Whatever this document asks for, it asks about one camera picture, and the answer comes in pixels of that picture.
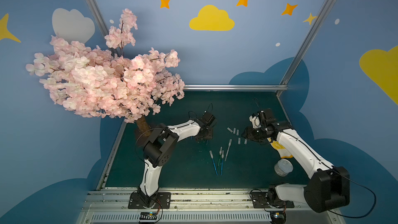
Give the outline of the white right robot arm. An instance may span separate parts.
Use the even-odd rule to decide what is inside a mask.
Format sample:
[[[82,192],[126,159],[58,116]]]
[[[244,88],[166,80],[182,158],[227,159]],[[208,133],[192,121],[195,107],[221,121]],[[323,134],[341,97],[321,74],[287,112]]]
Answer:
[[[268,204],[284,207],[287,202],[307,204],[316,213],[350,203],[349,172],[335,167],[312,149],[287,121],[274,118],[271,109],[249,117],[251,124],[242,137],[255,142],[276,141],[289,151],[308,175],[307,185],[280,184],[267,192]]]

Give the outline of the short blue carving knife capped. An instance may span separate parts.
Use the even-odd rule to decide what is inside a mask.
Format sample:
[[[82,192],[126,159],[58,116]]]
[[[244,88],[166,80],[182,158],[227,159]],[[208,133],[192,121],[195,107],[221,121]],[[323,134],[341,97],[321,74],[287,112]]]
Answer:
[[[211,150],[209,151],[209,154],[210,154],[210,158],[211,158],[211,161],[212,161],[212,164],[213,164],[213,167],[214,167],[215,173],[216,173],[216,175],[218,175],[217,166],[216,166],[216,164],[215,164],[214,156],[213,156],[213,153],[212,153],[212,151],[211,151]]]

